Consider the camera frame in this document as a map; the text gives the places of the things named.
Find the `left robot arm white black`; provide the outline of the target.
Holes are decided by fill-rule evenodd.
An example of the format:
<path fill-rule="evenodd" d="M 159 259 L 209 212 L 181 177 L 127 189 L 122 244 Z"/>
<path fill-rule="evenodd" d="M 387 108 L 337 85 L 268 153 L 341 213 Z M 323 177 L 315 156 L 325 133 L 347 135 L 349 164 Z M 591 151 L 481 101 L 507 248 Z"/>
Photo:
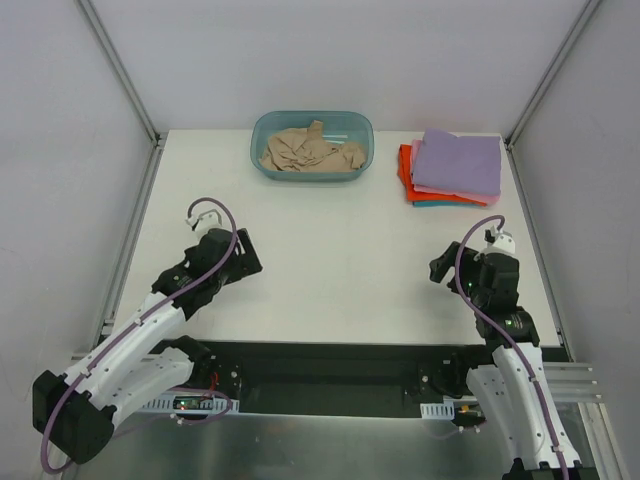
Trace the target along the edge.
<path fill-rule="evenodd" d="M 113 438 L 122 422 L 165 391 L 204 387 L 215 374 L 211 352 L 183 335 L 153 361 L 145 356 L 186 324 L 219 291 L 260 273 L 246 229 L 213 227 L 163 271 L 136 312 L 107 339 L 61 374 L 41 373 L 32 387 L 32 419 L 41 447 L 54 445 L 84 464 Z"/>

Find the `beige t shirt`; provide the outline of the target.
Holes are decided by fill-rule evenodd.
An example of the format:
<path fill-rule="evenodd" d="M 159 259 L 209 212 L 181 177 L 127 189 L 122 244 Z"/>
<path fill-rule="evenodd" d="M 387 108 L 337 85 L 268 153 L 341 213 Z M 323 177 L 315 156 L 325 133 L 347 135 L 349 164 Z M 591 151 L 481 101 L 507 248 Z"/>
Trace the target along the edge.
<path fill-rule="evenodd" d="M 271 135 L 260 159 L 270 171 L 345 174 L 364 166 L 367 154 L 357 142 L 335 144 L 323 137 L 323 123 L 288 128 Z"/>

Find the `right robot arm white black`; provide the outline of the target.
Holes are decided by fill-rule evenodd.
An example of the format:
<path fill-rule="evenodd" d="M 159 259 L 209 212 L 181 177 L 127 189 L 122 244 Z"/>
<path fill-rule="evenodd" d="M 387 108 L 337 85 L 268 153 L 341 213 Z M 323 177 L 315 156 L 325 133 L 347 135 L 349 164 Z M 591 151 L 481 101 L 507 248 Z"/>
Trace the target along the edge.
<path fill-rule="evenodd" d="M 471 307 L 489 361 L 465 360 L 450 369 L 452 387 L 473 394 L 494 428 L 506 479 L 596 479 L 572 445 L 553 402 L 534 321 L 518 304 L 520 263 L 502 229 L 485 232 L 482 251 L 452 242 L 429 264 L 429 278 Z"/>

